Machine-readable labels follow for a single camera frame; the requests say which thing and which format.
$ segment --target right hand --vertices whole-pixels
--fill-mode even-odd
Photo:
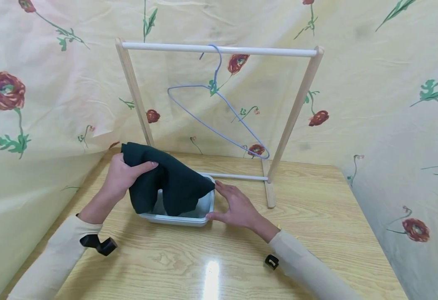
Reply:
[[[225,213],[209,212],[206,218],[226,224],[252,229],[263,216],[254,208],[249,198],[237,187],[216,180],[216,190],[226,198],[229,209]]]

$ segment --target left hand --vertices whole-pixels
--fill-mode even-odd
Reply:
[[[115,154],[112,156],[106,180],[104,181],[99,194],[102,194],[104,197],[111,199],[112,201],[119,202],[126,195],[127,189],[136,182],[137,177],[153,170],[157,166],[158,163],[147,161],[143,164],[136,165],[135,167],[129,167],[124,162],[124,153]]]

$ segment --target hand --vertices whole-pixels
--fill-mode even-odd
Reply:
[[[269,243],[280,231],[254,208],[250,199],[237,187],[216,180],[216,190],[226,198],[229,209],[224,214],[209,212],[206,215],[209,220],[217,220],[229,225],[248,228],[259,235],[266,243]]]
[[[124,154],[112,156],[111,165],[106,180],[92,200],[82,209],[78,218],[89,224],[102,224],[112,211],[112,208],[126,195],[137,177],[153,170],[156,162],[145,162],[135,167],[129,167],[124,162]]]
[[[135,167],[129,167],[124,162],[124,153],[115,154],[112,156],[106,180],[99,190],[99,193],[106,198],[118,202],[124,198],[127,189],[136,182],[137,177],[153,170],[157,166],[158,164],[156,162],[147,161]]]
[[[206,217],[209,220],[251,229],[256,221],[262,217],[250,199],[237,187],[216,180],[216,190],[226,198],[229,209],[224,214],[221,212],[208,213]]]

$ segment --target wooden clothes rack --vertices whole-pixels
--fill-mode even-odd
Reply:
[[[127,79],[127,84],[131,92],[132,99],[136,105],[136,112],[141,122],[142,131],[146,142],[149,146],[154,147],[154,139],[152,138],[152,132],[149,127],[149,123],[146,118],[146,109],[142,102],[141,93],[139,91],[139,85],[137,85],[136,75],[131,62],[131,57],[128,50],[155,50],[155,51],[179,51],[179,52],[194,52],[194,53],[217,53],[216,48],[210,45],[181,45],[181,44],[149,44],[140,42],[124,41],[120,38],[116,38],[116,48],[121,60],[122,69]],[[263,176],[253,175],[238,175],[238,174],[220,174],[220,173],[201,173],[207,174],[217,178],[233,178],[233,179],[247,179],[247,180],[260,180],[264,182],[266,187],[266,199],[267,207],[273,208],[276,206],[276,199],[274,195],[274,189],[272,186],[272,180],[277,171],[279,161],[284,153],[286,144],[291,136],[292,129],[296,123],[297,117],[301,112],[302,105],[307,92],[311,88],[312,81],[316,75],[317,69],[321,63],[321,59],[324,55],[324,49],[320,46],[316,46],[314,50],[301,50],[301,49],[281,49],[281,48],[259,48],[259,47],[218,47],[221,53],[226,54],[249,54],[249,55],[270,55],[270,56],[294,56],[294,57],[308,57],[310,62],[304,73],[299,91],[297,92],[294,104],[291,108],[291,113],[286,122],[284,131],[279,141],[276,154],[272,159],[272,163],[266,159],[261,159]]]

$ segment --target table surface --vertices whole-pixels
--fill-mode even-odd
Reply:
[[[78,213],[105,179],[107,152],[4,290],[23,272],[71,214]],[[259,159],[172,154],[196,171],[262,176]],[[407,299],[342,173],[328,165],[280,163],[274,180],[276,207],[268,209],[260,181],[223,180],[251,198],[261,214],[297,236],[364,299]],[[216,192],[215,210],[227,209]],[[153,224],[135,214],[126,197],[99,235],[118,248],[108,257],[87,250],[56,299],[313,299],[263,263],[269,246],[243,228],[217,221],[205,227]]]

